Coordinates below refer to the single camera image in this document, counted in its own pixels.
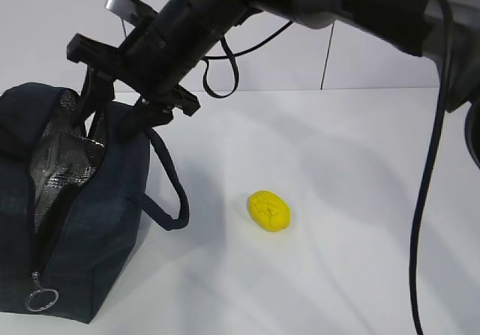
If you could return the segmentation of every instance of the yellow object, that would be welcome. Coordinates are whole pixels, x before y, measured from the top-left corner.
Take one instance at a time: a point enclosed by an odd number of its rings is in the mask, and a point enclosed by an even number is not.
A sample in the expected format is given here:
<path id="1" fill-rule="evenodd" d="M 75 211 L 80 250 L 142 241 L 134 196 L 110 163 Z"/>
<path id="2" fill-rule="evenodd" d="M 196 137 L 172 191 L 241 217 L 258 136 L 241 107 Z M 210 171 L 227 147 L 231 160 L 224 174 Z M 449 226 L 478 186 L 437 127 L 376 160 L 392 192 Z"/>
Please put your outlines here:
<path id="1" fill-rule="evenodd" d="M 259 191 L 248 199 L 248 211 L 258 225 L 269 232 L 279 232 L 290 224 L 288 205 L 269 191 Z"/>

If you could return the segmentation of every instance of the navy blue bag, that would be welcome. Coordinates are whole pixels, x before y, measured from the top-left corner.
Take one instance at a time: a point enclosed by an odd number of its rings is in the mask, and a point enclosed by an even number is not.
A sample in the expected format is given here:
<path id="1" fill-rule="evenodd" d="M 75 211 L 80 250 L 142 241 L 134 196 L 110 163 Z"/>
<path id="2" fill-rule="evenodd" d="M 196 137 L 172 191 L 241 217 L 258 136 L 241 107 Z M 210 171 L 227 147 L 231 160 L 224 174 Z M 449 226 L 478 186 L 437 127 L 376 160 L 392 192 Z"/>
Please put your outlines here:
<path id="1" fill-rule="evenodd" d="M 185 192 L 152 129 L 120 143 L 130 111 L 110 102 L 86 134 L 78 94 L 29 83 L 0 97 L 0 312 L 89 323 L 134 248 L 144 210 L 166 230 L 188 224 Z M 153 145 L 180 198 L 178 219 L 146 194 Z"/>

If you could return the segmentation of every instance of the black cable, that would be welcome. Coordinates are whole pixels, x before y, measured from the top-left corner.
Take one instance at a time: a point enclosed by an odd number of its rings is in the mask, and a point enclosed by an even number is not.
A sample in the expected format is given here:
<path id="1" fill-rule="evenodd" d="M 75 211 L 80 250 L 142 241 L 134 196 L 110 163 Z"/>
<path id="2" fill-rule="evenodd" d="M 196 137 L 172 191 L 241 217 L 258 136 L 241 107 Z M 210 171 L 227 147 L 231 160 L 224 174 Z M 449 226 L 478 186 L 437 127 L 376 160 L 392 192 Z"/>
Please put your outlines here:
<path id="1" fill-rule="evenodd" d="M 272 40 L 274 40 L 278 35 L 282 34 L 284 31 L 286 31 L 293 22 L 288 22 L 284 26 L 282 26 L 280 29 L 278 29 L 274 34 L 270 35 L 267 37 L 263 42 L 258 43 L 256 46 L 252 46 L 250 49 L 244 50 L 243 52 L 237 52 L 236 54 L 233 54 L 236 58 L 239 56 L 247 55 L 250 54 L 251 52 L 254 52 L 255 50 L 260 49 L 262 46 L 270 43 Z M 204 57 L 206 60 L 227 60 L 229 59 L 228 56 L 206 56 Z"/>
<path id="2" fill-rule="evenodd" d="M 450 83 L 452 80 L 452 62 L 454 50 L 454 17 L 449 0 L 437 0 L 442 9 L 444 22 L 444 54 L 442 64 L 442 75 L 440 80 L 440 90 L 438 103 L 436 106 L 435 121 L 433 123 L 433 132 L 428 149 L 427 160 L 425 162 L 424 173 L 421 179 L 420 190 L 415 207 L 415 213 L 412 222 L 412 234 L 410 237 L 410 260 L 409 260 L 409 292 L 412 305 L 413 323 L 418 335 L 424 335 L 422 323 L 419 315 L 419 300 L 417 290 L 417 267 L 419 257 L 419 237 L 422 227 L 422 218 L 425 210 L 425 203 L 428 196 L 432 174 L 434 172 L 435 161 L 442 137 L 443 122 L 445 119 L 446 102 L 449 95 Z"/>
<path id="3" fill-rule="evenodd" d="M 125 21 L 121 19 L 121 28 L 123 29 L 123 34 L 125 38 L 127 37 L 127 28 L 125 28 Z"/>
<path id="4" fill-rule="evenodd" d="M 330 52 L 332 51 L 334 33 L 335 33 L 335 23 L 331 24 L 330 38 L 328 39 L 327 56 L 325 57 L 325 66 L 323 67 L 322 83 L 320 84 L 320 90 L 323 90 L 323 86 L 325 85 L 325 79 L 327 77 L 327 68 L 329 67 Z"/>
<path id="5" fill-rule="evenodd" d="M 211 97 L 214 97 L 215 99 L 225 99 L 230 95 L 232 95 L 233 93 L 235 93 L 239 88 L 239 83 L 240 83 L 240 72 L 239 72 L 239 66 L 237 65 L 236 59 L 239 56 L 250 54 L 251 52 L 254 52 L 255 50 L 261 48 L 262 46 L 265 46 L 266 44 L 270 43 L 278 35 L 286 31 L 292 24 L 293 22 L 288 22 L 287 24 L 282 26 L 280 29 L 278 29 L 274 34 L 267 37 L 263 42 L 258 43 L 256 46 L 252 46 L 250 49 L 244 50 L 243 52 L 238 52 L 236 54 L 233 54 L 232 50 L 228 46 L 227 40 L 225 39 L 225 37 L 222 37 L 221 45 L 226 55 L 225 56 L 204 56 L 202 58 L 202 60 L 206 64 L 205 73 L 203 74 L 203 88 L 205 89 L 207 94 L 210 95 Z M 232 65 L 233 76 L 235 77 L 235 85 L 233 87 L 233 90 L 227 95 L 219 95 L 215 93 L 209 85 L 209 71 L 210 71 L 211 60 L 229 60 L 230 64 Z"/>

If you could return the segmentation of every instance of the bag handle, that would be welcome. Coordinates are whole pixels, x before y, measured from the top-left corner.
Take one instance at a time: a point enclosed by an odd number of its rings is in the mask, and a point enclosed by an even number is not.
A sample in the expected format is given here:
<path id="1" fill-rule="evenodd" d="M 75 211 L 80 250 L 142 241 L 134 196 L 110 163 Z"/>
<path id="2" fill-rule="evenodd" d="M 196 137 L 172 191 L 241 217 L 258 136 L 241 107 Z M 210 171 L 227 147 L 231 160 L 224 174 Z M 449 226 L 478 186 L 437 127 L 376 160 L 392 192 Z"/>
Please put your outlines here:
<path id="1" fill-rule="evenodd" d="M 158 225 L 167 231 L 183 229 L 188 225 L 190 219 L 190 206 L 188 204 L 187 194 L 180 184 L 172 157 L 165 145 L 165 142 L 153 129 L 148 129 L 145 134 L 150 139 L 150 143 L 155 150 L 160 162 L 165 168 L 166 175 L 171 181 L 173 188 L 180 198 L 180 213 L 178 219 L 173 219 L 168 215 L 150 196 L 144 193 L 132 193 L 127 198 L 141 207 L 141 209 L 150 216 Z"/>
<path id="2" fill-rule="evenodd" d="M 240 70 L 239 65 L 237 64 L 235 54 L 233 54 L 233 51 L 228 46 L 227 39 L 225 39 L 225 37 L 222 37 L 220 39 L 220 44 L 226 54 L 226 58 L 230 61 L 230 64 L 232 65 L 233 76 L 235 77 L 235 85 L 233 86 L 233 90 L 227 95 L 219 95 L 215 93 L 209 85 L 210 61 L 212 60 L 212 58 L 209 58 L 208 56 L 204 57 L 202 60 L 205 62 L 207 68 L 205 69 L 205 73 L 203 74 L 203 88 L 208 95 L 214 97 L 215 99 L 225 99 L 230 95 L 233 95 L 240 85 Z"/>

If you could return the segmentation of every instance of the white table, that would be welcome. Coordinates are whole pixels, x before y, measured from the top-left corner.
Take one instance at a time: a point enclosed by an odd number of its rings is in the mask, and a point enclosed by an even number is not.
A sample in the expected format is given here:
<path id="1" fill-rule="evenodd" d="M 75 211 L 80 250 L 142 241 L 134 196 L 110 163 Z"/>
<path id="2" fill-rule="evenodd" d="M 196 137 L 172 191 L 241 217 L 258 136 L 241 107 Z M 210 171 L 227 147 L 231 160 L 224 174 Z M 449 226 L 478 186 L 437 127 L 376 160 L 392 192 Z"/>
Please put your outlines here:
<path id="1" fill-rule="evenodd" d="M 187 229 L 146 218 L 135 256 L 98 317 L 0 315 L 0 334 L 414 334 L 410 223 L 436 89 L 201 94 L 193 118 L 159 129 L 191 203 Z M 120 100 L 132 101 L 123 94 Z M 419 259 L 426 334 L 480 328 L 480 171 L 467 109 L 447 117 Z M 246 201 L 272 190 L 292 225 L 270 234 Z M 148 193 L 175 211 L 152 159 Z"/>

